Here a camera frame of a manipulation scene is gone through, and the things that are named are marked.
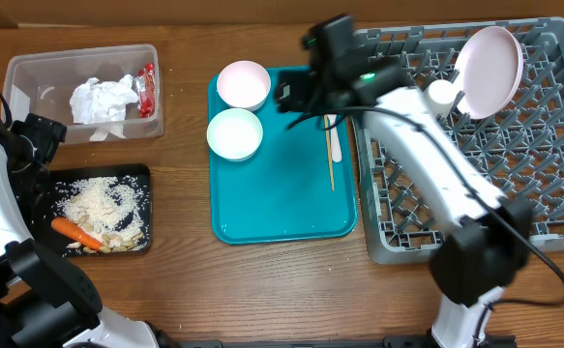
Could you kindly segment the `red snack wrapper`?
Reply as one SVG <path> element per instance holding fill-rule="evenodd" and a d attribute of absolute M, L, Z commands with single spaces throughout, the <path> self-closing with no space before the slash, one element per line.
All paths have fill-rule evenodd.
<path fill-rule="evenodd" d="M 134 89 L 139 97 L 139 116 L 151 117 L 156 110 L 155 64 L 146 64 L 134 78 Z"/>

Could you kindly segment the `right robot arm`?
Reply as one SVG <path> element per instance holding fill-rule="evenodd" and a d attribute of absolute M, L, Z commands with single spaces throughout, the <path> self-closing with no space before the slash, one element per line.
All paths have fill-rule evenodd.
<path fill-rule="evenodd" d="M 465 158 L 435 120 L 422 90 L 396 57 L 374 58 L 339 14 L 303 37 L 310 69 L 283 78 L 275 99 L 298 121 L 353 116 L 385 146 L 420 191 L 445 242 L 430 258 L 443 294 L 422 335 L 390 335 L 386 347 L 514 347 L 512 336 L 485 332 L 491 313 L 529 256 L 532 208 L 510 200 Z"/>

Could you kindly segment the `white bowl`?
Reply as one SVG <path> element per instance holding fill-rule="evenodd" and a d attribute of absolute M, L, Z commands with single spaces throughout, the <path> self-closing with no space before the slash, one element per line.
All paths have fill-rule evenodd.
<path fill-rule="evenodd" d="M 258 150 L 263 139 L 263 127 L 251 111 L 229 108 L 213 117 L 207 133 L 209 148 L 230 161 L 248 160 Z"/>
<path fill-rule="evenodd" d="M 220 72 L 217 91 L 230 107 L 256 111 L 267 100 L 271 91 L 269 73 L 254 61 L 236 61 Z"/>

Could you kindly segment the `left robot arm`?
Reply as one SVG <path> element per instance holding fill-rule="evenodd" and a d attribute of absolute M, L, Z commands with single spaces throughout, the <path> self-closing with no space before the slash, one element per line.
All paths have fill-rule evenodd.
<path fill-rule="evenodd" d="M 172 347 L 145 321 L 105 307 L 78 266 L 34 240 L 47 165 L 67 129 L 0 108 L 0 347 Z"/>

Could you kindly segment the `white paper cup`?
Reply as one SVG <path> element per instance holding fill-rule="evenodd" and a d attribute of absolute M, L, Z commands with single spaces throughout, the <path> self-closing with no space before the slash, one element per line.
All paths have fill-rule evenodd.
<path fill-rule="evenodd" d="M 431 114 L 436 117 L 447 116 L 456 100 L 459 90 L 445 79 L 433 81 L 423 92 L 423 98 Z"/>

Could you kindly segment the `white napkin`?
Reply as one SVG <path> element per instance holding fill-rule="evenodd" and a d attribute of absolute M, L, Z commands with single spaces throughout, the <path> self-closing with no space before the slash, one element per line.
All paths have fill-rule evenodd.
<path fill-rule="evenodd" d="M 122 122 L 126 120 L 127 105 L 138 102 L 133 85 L 134 78 L 130 74 L 125 74 L 119 81 L 100 82 L 96 77 L 89 78 L 74 89 L 70 98 L 74 123 L 110 123 L 110 126 L 95 131 L 90 137 L 93 142 L 105 141 L 110 133 L 124 139 Z"/>

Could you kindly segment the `white plastic fork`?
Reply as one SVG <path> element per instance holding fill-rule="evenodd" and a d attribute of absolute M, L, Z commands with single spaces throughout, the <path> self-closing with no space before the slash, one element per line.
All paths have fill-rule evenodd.
<path fill-rule="evenodd" d="M 329 132 L 330 132 L 332 161 L 341 162 L 342 160 L 341 144 L 340 144 L 337 128 L 335 127 L 337 116 L 335 114 L 327 114 L 326 117 L 329 121 L 329 127 L 330 127 Z"/>

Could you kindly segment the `rice food scraps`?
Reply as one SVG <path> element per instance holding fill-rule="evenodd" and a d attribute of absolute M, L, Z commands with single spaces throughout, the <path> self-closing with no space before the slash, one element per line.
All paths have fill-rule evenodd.
<path fill-rule="evenodd" d="M 77 224 L 89 223 L 91 234 L 131 236 L 143 232 L 149 194 L 135 176 L 96 177 L 56 184 L 54 214 Z"/>

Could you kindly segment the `wooden skewer stick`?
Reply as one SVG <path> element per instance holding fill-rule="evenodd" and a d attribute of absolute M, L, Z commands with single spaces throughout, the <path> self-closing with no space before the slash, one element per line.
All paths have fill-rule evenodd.
<path fill-rule="evenodd" d="M 330 135 L 330 130 L 328 129 L 329 128 L 329 120 L 328 120 L 326 115 L 323 117 L 323 121 L 324 121 L 324 128 L 326 129 L 325 130 L 325 136 L 326 136 L 327 156 L 328 156 L 328 166 L 329 166 L 329 176 L 330 176 L 330 182 L 331 182 L 331 190 L 335 191 L 335 177 L 334 177 L 334 167 L 333 167 L 333 157 L 332 157 L 331 135 Z"/>

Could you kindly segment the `orange carrot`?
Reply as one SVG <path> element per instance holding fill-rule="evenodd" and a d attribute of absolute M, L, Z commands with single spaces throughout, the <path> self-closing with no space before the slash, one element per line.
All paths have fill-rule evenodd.
<path fill-rule="evenodd" d="M 74 240 L 75 242 L 79 242 L 85 247 L 89 247 L 96 251 L 100 251 L 104 246 L 102 242 L 95 239 L 87 232 L 85 232 L 82 228 L 80 228 L 77 224 L 64 217 L 56 217 L 51 222 L 51 228 L 56 232 L 62 234 L 63 236 L 66 236 Z"/>

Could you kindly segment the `peanut food scraps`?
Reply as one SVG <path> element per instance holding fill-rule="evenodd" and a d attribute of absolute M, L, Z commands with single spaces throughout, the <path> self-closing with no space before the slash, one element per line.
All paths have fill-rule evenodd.
<path fill-rule="evenodd" d="M 144 221 L 130 194 L 78 194 L 63 203 L 63 216 L 109 249 L 133 249 L 144 237 Z"/>

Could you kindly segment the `white round plate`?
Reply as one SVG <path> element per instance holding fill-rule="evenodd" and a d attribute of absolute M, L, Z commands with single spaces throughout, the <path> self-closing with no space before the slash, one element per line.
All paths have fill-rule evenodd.
<path fill-rule="evenodd" d="M 503 27 L 475 33 L 462 47 L 454 86 L 463 92 L 457 105 L 471 119 L 485 119 L 502 110 L 519 88 L 523 71 L 519 41 Z"/>

